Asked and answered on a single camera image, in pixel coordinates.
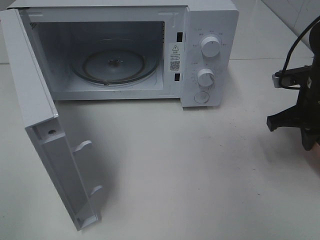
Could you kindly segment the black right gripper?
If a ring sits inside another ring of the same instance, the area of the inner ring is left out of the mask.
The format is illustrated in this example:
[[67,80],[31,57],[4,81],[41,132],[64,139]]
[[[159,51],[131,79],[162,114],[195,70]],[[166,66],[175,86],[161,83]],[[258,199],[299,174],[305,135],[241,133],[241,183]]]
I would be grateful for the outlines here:
[[314,25],[309,34],[309,44],[314,54],[312,65],[304,74],[300,90],[300,106],[294,105],[266,118],[268,129],[302,128],[301,140],[306,151],[320,142],[320,25]]

